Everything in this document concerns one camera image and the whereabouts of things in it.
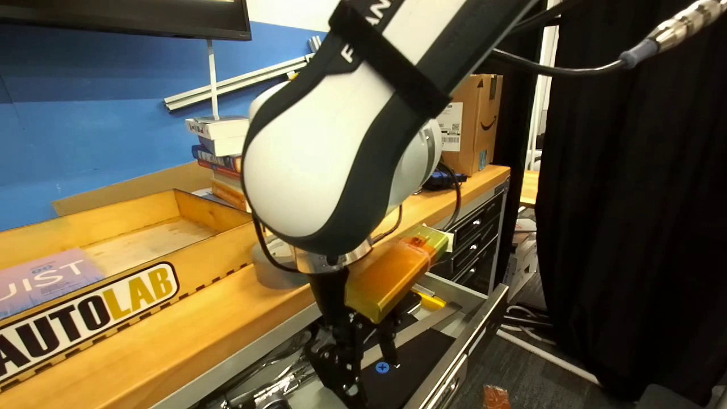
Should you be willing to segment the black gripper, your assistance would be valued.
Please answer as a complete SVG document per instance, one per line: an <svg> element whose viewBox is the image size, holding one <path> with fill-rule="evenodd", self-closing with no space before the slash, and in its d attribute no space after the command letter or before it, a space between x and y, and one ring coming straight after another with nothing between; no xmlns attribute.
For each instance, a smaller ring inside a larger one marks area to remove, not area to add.
<svg viewBox="0 0 727 409"><path fill-rule="evenodd" d="M330 390L336 395L361 395L364 340L378 333L382 357L392 364L395 335L391 321L374 324L345 305L347 274L350 271L344 267L310 278L323 317L304 345L304 357Z"/></svg>

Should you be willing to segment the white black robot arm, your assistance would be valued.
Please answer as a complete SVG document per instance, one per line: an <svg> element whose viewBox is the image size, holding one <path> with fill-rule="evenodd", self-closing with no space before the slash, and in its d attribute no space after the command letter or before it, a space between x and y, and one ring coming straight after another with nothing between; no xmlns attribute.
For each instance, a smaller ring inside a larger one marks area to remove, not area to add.
<svg viewBox="0 0 727 409"><path fill-rule="evenodd" d="M240 187L258 224L294 247L333 340L312 355L323 384L361 390L347 273L404 200L395 167L453 91L536 0L339 0L303 73L256 103Z"/></svg>

